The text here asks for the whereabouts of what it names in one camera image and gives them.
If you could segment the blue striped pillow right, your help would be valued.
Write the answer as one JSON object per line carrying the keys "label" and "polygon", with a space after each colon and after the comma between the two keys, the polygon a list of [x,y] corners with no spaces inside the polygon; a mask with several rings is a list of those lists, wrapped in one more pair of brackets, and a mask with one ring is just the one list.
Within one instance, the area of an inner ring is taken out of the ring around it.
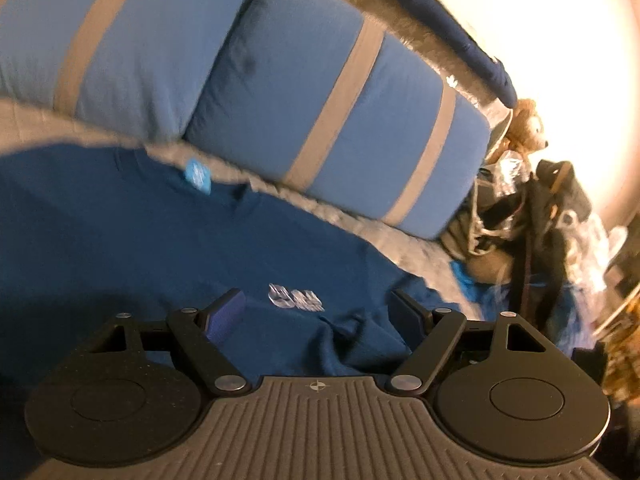
{"label": "blue striped pillow right", "polygon": [[186,140],[265,180],[421,238],[468,194],[485,116],[345,0],[252,0]]}

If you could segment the blue striped pillow left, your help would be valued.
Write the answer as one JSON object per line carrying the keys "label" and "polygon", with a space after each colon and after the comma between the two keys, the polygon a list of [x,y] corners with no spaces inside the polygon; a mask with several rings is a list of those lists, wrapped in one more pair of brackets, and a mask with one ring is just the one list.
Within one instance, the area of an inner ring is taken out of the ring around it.
{"label": "blue striped pillow left", "polygon": [[175,140],[244,2],[1,0],[2,96]]}

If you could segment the brown teddy bear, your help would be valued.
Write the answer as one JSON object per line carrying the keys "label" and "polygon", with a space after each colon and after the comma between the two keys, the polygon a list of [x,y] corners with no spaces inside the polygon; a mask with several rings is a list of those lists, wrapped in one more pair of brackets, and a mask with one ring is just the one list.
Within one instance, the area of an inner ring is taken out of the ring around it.
{"label": "brown teddy bear", "polygon": [[491,130],[485,162],[493,164],[506,151],[522,156],[544,150],[548,146],[544,123],[533,99],[519,99],[514,110]]}

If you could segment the quilted beige bedspread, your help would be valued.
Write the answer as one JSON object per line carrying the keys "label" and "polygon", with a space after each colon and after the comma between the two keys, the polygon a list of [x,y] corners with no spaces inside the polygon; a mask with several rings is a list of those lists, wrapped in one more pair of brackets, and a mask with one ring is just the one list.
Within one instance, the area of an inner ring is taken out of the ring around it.
{"label": "quilted beige bedspread", "polygon": [[151,157],[180,169],[183,169],[189,160],[196,159],[212,172],[213,180],[216,182],[248,183],[255,191],[286,200],[325,222],[363,238],[396,266],[423,278],[428,287],[437,290],[443,300],[460,307],[468,318],[480,318],[480,308],[465,298],[450,268],[451,258],[436,242],[410,236],[386,226],[381,221],[353,216],[288,188],[270,184],[216,156],[199,151],[183,140],[144,143],[122,133],[89,126],[79,120],[65,118],[50,110],[23,104],[14,99],[1,100],[3,154],[56,142],[70,142],[82,146],[121,145],[125,148],[145,148]]}

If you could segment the folded dark blue blanket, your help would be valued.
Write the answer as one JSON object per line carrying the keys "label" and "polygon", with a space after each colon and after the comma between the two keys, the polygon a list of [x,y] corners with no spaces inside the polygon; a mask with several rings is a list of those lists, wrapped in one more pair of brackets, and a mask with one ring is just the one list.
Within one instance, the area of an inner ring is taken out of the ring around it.
{"label": "folded dark blue blanket", "polygon": [[397,0],[420,23],[454,51],[507,108],[515,108],[518,95],[500,60],[489,56],[439,0]]}

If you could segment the dark blue sweatshirt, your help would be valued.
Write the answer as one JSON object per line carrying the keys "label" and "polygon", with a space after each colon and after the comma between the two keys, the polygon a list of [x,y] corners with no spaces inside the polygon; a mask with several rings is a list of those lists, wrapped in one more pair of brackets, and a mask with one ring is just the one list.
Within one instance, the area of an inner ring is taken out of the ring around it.
{"label": "dark blue sweatshirt", "polygon": [[112,315],[158,321],[232,288],[214,331],[249,380],[388,375],[413,345],[394,304],[436,290],[371,244],[246,184],[201,191],[145,151],[58,144],[1,161],[1,371],[29,387]]}

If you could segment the blue striped pillow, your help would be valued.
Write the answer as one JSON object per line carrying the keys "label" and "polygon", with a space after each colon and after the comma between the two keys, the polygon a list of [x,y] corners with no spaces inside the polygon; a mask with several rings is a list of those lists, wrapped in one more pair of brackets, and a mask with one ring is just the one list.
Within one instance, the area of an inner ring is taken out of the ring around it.
{"label": "blue striped pillow", "polygon": [[468,194],[485,116],[345,0],[252,0],[186,140],[265,180],[421,238]]}
{"label": "blue striped pillow", "polygon": [[1,0],[2,96],[175,140],[244,2]]}

